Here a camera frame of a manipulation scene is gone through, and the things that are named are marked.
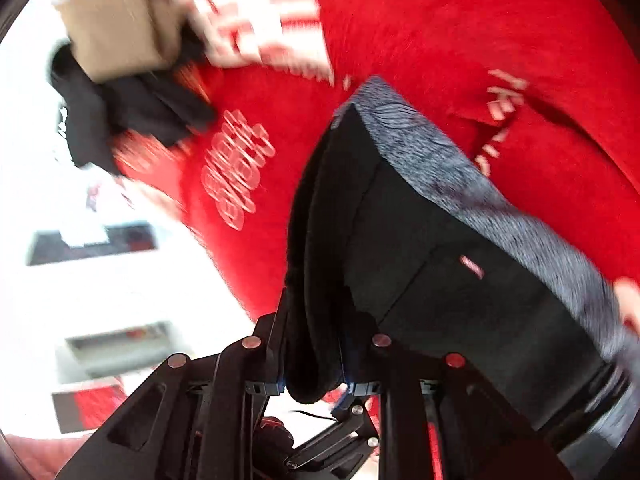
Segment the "black pants blue-grey waistband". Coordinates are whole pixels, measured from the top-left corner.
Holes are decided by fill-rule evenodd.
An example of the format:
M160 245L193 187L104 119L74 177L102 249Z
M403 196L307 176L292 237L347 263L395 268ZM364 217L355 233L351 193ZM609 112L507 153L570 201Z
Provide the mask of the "black pants blue-grey waistband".
M611 284L378 77L308 162L285 284L299 402L343 380L347 338L373 324L415 352L463 354L537 429L619 445L638 413L639 343Z

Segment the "black crumpled garment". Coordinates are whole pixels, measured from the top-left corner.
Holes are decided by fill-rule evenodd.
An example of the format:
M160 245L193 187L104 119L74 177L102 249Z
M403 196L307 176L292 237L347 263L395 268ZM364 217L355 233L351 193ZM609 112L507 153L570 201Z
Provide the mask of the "black crumpled garment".
M67 110L65 140L78 168L97 166L112 176L116 165L115 139L128 130L150 136L171 148L193 130L202 131L216 118L206 99L180 84L177 70L204 58L204 44L191 26L183 26L182 48L169 70L118 77L97 84L62 44L52 56L50 84Z

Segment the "red blanket white characters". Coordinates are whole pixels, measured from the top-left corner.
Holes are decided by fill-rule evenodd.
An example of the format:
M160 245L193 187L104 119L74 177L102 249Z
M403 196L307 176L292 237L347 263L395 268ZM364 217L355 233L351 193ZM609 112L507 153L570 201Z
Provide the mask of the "red blanket white characters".
M586 256L639 342L639 62L600 0L186 2L214 49L196 93L218 117L146 182L181 204L252 318L290 295L284 372L295 195L335 115L373 77ZM638 477L639 410L619 445L529 423L567 479Z

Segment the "beige folded garment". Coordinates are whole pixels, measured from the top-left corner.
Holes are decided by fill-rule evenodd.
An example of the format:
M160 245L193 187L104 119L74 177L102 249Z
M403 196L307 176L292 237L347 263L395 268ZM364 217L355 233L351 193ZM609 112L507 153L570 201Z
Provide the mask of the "beige folded garment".
M164 70L180 54L186 6L178 0L64 0L56 10L94 82Z

